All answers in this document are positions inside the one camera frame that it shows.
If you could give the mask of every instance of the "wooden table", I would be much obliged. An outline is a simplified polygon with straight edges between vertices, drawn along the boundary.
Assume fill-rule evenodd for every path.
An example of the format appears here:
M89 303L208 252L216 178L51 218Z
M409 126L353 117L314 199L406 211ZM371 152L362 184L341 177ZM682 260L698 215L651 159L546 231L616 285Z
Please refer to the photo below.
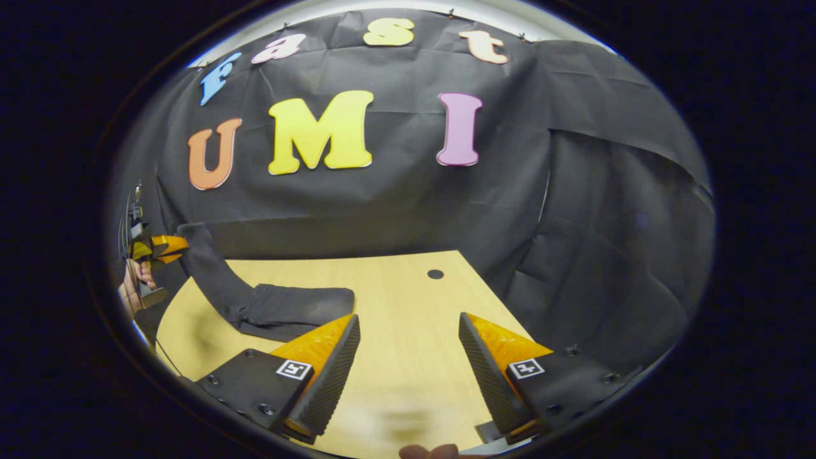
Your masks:
M386 459L412 443L456 443L460 450L482 443L474 427L490 414L459 342L459 314L530 335L459 252L228 264L252 286L348 287L356 295L357 356L326 433L304 446ZM431 279L429 270L444 277ZM169 355L193 381L246 348L269 352L282 345L236 331L192 278L168 307L158 340L159 358L167 363Z

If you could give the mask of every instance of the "black fabric backdrop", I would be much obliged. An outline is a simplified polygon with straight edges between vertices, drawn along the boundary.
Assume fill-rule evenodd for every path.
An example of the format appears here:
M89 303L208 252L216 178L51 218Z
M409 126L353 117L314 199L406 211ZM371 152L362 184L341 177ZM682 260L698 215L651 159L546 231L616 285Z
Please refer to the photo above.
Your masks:
M412 20L413 42L367 46L366 26L381 17ZM472 29L503 40L497 52L509 62L472 56L459 37ZM250 63L291 33L307 35L300 51ZM234 51L180 72L145 108L122 148L112 209L124 208L141 179L156 234L206 222L225 258L457 249L536 341L578 344L620 372L659 357L695 314L714 242L711 184L671 104L623 58L414 10L326 16L236 51L226 85L203 107L200 81ZM350 90L374 94L365 120L372 164L269 175L269 107L302 98L317 118ZM484 104L475 166L436 162L446 124L438 96L448 91ZM193 188L188 138L230 118L242 119L230 177L217 189ZM218 142L215 133L207 141L210 169ZM174 263L156 277L169 302L186 274ZM140 313L149 334L163 308Z

